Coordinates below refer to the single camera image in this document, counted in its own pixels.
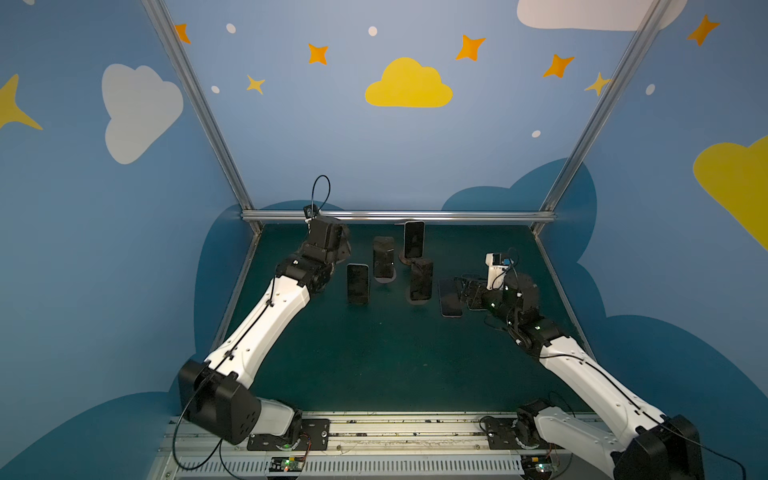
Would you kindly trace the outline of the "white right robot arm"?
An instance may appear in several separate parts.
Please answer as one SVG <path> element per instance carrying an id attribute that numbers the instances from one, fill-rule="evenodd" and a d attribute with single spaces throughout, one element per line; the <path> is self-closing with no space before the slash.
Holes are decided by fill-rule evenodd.
<path id="1" fill-rule="evenodd" d="M 556 444 L 612 479 L 702 479 L 697 428 L 641 399 L 539 311 L 539 292 L 525 274 L 501 271 L 482 281 L 455 279 L 457 299 L 504 324 L 515 343 L 554 373 L 605 424 L 597 428 L 545 400 L 519 408 L 523 442 Z"/>

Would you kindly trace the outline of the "purple phone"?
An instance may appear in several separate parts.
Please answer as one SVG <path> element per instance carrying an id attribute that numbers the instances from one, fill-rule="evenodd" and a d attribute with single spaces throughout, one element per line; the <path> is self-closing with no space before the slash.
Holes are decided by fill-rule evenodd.
<path id="1" fill-rule="evenodd" d="M 441 316 L 444 318 L 461 318 L 463 308 L 456 280 L 454 278 L 440 280 L 438 292 Z"/>

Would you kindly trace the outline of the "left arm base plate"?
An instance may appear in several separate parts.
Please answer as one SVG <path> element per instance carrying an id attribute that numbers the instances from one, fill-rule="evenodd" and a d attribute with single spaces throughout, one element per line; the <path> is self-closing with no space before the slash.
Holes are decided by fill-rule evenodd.
<path id="1" fill-rule="evenodd" d="M 325 451 L 330 437 L 330 420 L 326 418 L 302 419 L 294 422 L 284 436 L 251 434 L 248 451 Z"/>

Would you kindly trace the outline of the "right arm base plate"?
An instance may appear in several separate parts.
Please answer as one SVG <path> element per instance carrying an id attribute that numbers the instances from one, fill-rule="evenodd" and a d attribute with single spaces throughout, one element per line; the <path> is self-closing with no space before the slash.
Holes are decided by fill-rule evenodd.
<path id="1" fill-rule="evenodd" d="M 549 450 L 556 444 L 546 442 L 532 423 L 516 417 L 484 416 L 479 420 L 491 450 Z"/>

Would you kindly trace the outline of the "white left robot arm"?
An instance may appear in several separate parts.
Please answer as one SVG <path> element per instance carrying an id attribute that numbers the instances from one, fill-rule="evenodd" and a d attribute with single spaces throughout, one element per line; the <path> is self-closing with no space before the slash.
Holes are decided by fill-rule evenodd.
<path id="1" fill-rule="evenodd" d="M 280 262 L 264 296 L 237 329 L 203 362 L 187 361 L 178 375 L 181 417 L 236 445 L 265 436 L 281 447 L 300 437 L 301 413 L 250 391 L 267 354 L 290 321 L 330 282 L 351 254 L 349 230 L 315 215 L 300 248 Z"/>

